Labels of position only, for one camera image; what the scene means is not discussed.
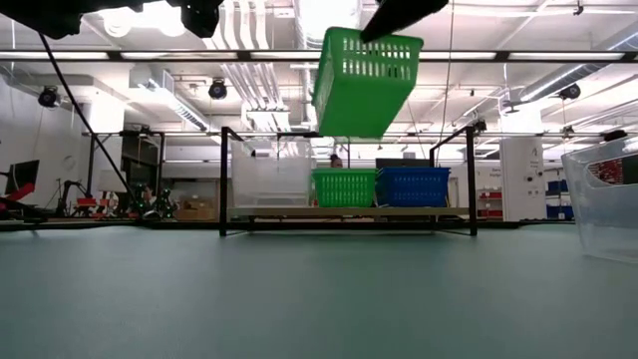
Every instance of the green plastic basket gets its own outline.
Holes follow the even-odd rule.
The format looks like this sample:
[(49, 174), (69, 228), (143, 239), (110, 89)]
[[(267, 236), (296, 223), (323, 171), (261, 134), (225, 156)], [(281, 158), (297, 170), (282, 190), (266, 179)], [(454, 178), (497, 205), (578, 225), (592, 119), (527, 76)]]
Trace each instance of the green plastic basket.
[(386, 36), (364, 44), (360, 35), (326, 32), (312, 103), (322, 136), (380, 138), (417, 83), (422, 39)]
[(315, 169), (320, 207), (369, 207), (374, 200), (377, 170)]

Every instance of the security camera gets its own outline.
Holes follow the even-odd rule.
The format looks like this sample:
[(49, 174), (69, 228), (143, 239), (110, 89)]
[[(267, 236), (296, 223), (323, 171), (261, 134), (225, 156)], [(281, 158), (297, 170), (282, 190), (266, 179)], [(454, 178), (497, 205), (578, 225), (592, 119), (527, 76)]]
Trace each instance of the security camera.
[(210, 89), (208, 89), (208, 95), (214, 100), (222, 100), (228, 95), (226, 85), (224, 85), (223, 79), (213, 79)]
[(558, 97), (563, 101), (578, 99), (580, 97), (580, 87), (576, 84), (566, 87), (558, 93)]
[(62, 98), (55, 86), (46, 86), (38, 97), (38, 104), (47, 109), (56, 109), (62, 104)]

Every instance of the fluorescent light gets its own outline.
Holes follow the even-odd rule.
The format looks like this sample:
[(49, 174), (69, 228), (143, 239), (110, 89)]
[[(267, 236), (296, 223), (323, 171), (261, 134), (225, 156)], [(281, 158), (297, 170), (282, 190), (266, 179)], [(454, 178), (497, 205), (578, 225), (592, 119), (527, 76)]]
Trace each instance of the fluorescent light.
[(421, 60), (493, 60), (496, 52), (470, 52), (470, 51), (422, 51), (419, 54)]
[(165, 164), (203, 164), (207, 161), (204, 160), (166, 160)]
[(291, 70), (317, 70), (319, 69), (319, 64), (291, 64)]
[[(54, 51), (53, 56), (56, 60), (109, 60), (106, 52)], [(4, 51), (0, 60), (49, 60), (49, 55), (46, 51)]]
[(589, 61), (614, 61), (620, 60), (625, 54), (618, 52), (594, 52), (594, 53), (543, 53), (543, 52), (524, 52), (524, 53), (511, 53), (509, 54), (510, 60), (582, 60), (584, 62)]
[(184, 137), (204, 137), (204, 136), (208, 136), (207, 133), (187, 133), (187, 132), (183, 132), (183, 133), (165, 133), (164, 134), (166, 137), (180, 137), (180, 138), (184, 138)]
[(321, 51), (253, 51), (251, 57), (254, 60), (290, 59), (319, 61), (321, 59)]
[(237, 60), (237, 53), (234, 51), (180, 51), (169, 53), (153, 51), (127, 51), (123, 52), (121, 55), (123, 59), (127, 60)]

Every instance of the ceiling beam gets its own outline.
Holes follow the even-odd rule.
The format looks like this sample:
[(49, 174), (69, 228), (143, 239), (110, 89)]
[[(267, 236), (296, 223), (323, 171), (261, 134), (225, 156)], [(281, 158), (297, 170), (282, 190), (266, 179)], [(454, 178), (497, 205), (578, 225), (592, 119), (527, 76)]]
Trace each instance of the ceiling beam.
[[(319, 50), (113, 50), (53, 52), (59, 63), (318, 63)], [(634, 51), (504, 51), (432, 50), (419, 54), (420, 63), (457, 64), (638, 64)], [(41, 50), (0, 49), (0, 61), (48, 63)]]

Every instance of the blue plastic basket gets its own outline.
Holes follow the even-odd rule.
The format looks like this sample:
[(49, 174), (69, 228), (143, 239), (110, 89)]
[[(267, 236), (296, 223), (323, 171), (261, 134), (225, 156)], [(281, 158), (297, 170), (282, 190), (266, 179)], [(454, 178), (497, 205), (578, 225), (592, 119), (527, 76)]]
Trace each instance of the blue plastic basket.
[(450, 169), (385, 168), (377, 176), (377, 203), (389, 206), (446, 206)]

